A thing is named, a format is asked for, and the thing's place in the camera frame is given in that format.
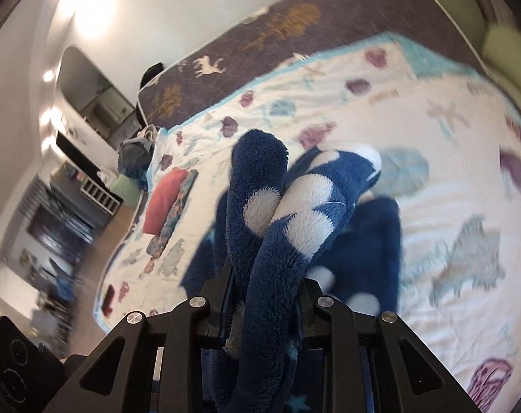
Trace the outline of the navy blue fleece garment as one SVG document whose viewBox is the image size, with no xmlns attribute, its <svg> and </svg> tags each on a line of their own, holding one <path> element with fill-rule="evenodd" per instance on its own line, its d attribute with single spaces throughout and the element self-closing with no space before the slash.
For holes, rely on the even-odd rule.
<svg viewBox="0 0 521 413">
<path fill-rule="evenodd" d="M 281 412 L 293 379 L 315 363 L 300 354 L 293 322 L 303 279 L 350 309 L 376 315 L 398 305 L 402 229 L 398 204 L 363 200 L 383 162 L 368 145 L 325 142 L 288 160 L 285 145 L 251 130 L 234 145 L 228 189 L 182 279 L 187 296 L 233 268 L 231 331 L 203 354 L 211 411 Z"/>
</svg>

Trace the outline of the dark clothes pile in basket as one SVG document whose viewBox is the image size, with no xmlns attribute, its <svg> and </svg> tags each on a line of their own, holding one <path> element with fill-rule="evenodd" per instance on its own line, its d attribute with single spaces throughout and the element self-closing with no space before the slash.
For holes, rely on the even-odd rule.
<svg viewBox="0 0 521 413">
<path fill-rule="evenodd" d="M 122 142 L 119 147 L 118 173 L 132 180 L 143 181 L 153 157 L 157 136 L 157 128 L 148 125 L 136 137 Z"/>
</svg>

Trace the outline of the folded floral patterned garment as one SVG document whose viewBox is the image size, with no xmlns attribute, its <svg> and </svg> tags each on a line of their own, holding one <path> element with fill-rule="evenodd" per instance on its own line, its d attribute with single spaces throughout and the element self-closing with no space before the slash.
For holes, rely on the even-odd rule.
<svg viewBox="0 0 521 413">
<path fill-rule="evenodd" d="M 177 200 L 170 209 L 161 232 L 156 236 L 152 235 L 153 238 L 150 240 L 147 247 L 147 253 L 154 259 L 159 258 L 162 255 L 169 239 L 173 235 L 188 201 L 191 189 L 199 174 L 195 169 L 191 169 L 188 172 L 189 174 L 180 186 Z"/>
</svg>

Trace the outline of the folded red pink garment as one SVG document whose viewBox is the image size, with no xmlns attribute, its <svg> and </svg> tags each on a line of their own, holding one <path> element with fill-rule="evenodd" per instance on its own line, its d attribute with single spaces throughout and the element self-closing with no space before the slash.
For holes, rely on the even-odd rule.
<svg viewBox="0 0 521 413">
<path fill-rule="evenodd" d="M 156 236 L 161 232 L 168 213 L 177 200 L 180 186 L 188 174 L 187 170 L 174 168 L 157 184 L 146 210 L 144 234 Z"/>
</svg>

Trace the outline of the white seashell print quilt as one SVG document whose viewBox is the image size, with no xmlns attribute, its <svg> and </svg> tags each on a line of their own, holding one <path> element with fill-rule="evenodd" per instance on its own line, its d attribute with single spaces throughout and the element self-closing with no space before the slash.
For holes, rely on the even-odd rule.
<svg viewBox="0 0 521 413">
<path fill-rule="evenodd" d="M 487 78 L 398 34 L 287 60 L 160 130 L 149 189 L 175 169 L 198 175 L 159 258 L 136 215 L 98 288 L 98 325 L 183 300 L 233 145 L 252 129 L 279 138 L 291 159 L 330 140 L 379 152 L 370 197 L 396 200 L 402 223 L 398 314 L 482 411 L 512 411 L 521 398 L 521 115 Z"/>
</svg>

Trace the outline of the near green pillow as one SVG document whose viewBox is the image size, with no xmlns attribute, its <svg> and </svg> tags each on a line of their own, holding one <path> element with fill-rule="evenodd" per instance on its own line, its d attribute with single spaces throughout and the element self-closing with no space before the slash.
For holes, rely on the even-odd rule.
<svg viewBox="0 0 521 413">
<path fill-rule="evenodd" d="M 521 91 L 521 31 L 490 24 L 482 43 L 481 56 Z"/>
</svg>

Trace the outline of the green pillow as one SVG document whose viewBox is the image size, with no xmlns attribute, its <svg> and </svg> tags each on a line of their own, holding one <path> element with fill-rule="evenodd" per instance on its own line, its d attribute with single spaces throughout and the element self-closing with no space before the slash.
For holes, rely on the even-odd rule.
<svg viewBox="0 0 521 413">
<path fill-rule="evenodd" d="M 480 43 L 486 22 L 476 0 L 437 0 L 473 44 Z"/>
<path fill-rule="evenodd" d="M 521 91 L 521 31 L 490 24 L 482 43 L 481 56 Z"/>
</svg>

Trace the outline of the dark deer print mattress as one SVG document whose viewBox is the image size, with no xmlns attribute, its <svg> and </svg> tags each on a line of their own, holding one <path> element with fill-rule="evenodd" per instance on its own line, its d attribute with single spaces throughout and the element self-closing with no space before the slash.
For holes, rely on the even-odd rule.
<svg viewBox="0 0 521 413">
<path fill-rule="evenodd" d="M 152 77 L 137 107 L 146 122 L 170 129 L 281 63 L 385 33 L 482 68 L 437 0 L 281 0 Z"/>
</svg>

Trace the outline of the far green pillow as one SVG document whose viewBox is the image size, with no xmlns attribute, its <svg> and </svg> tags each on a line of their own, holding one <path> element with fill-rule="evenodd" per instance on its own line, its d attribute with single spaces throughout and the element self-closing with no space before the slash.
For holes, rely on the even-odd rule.
<svg viewBox="0 0 521 413">
<path fill-rule="evenodd" d="M 437 0 L 473 44 L 480 43 L 486 22 L 476 0 Z"/>
</svg>

